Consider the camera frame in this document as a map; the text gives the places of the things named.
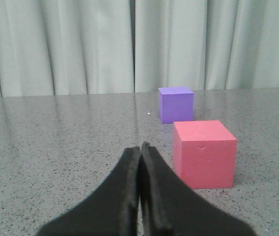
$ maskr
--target gray countertop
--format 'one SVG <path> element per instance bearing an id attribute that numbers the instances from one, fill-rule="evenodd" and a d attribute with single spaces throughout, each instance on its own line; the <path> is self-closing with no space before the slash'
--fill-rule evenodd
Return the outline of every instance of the gray countertop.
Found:
<path id="1" fill-rule="evenodd" d="M 279 88 L 195 91 L 195 120 L 207 119 L 238 139 L 235 186 L 196 192 L 279 236 Z M 34 235 L 74 207 L 126 147 L 149 141 L 172 167 L 172 126 L 156 92 L 0 98 L 0 236 Z"/>

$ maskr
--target cube face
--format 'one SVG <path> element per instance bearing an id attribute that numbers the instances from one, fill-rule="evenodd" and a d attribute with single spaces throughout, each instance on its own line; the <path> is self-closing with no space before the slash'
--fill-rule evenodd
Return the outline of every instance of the cube face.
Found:
<path id="1" fill-rule="evenodd" d="M 187 87 L 159 88 L 161 123 L 193 120 L 194 93 Z"/>
<path id="2" fill-rule="evenodd" d="M 236 138 L 217 120 L 175 122 L 173 164 L 191 188 L 231 188 Z"/>

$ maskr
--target purple cube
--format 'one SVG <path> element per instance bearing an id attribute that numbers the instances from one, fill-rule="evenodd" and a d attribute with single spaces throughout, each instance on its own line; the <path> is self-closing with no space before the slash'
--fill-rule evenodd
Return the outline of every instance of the purple cube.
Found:
<path id="1" fill-rule="evenodd" d="M 193 120 L 194 93 L 188 87 L 159 88 L 159 117 L 162 124 Z"/>

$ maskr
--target cube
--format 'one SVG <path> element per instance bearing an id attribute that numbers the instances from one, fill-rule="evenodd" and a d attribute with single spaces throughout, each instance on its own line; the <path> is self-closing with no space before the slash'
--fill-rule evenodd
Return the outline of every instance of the cube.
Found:
<path id="1" fill-rule="evenodd" d="M 174 122 L 173 165 L 193 189 L 233 187 L 237 139 L 219 120 Z"/>
<path id="2" fill-rule="evenodd" d="M 194 93 L 188 87 L 159 88 L 159 117 L 162 124 L 193 120 Z"/>

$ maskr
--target speckled table surface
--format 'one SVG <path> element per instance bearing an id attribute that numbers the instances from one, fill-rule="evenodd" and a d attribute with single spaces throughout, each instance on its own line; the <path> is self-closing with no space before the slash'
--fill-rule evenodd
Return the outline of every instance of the speckled table surface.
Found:
<path id="1" fill-rule="evenodd" d="M 238 139 L 235 186 L 196 192 L 279 236 L 279 88 L 196 91 L 195 119 Z M 126 147 L 149 141 L 172 167 L 172 129 L 156 92 L 0 98 L 0 236 L 34 235 L 74 207 Z"/>

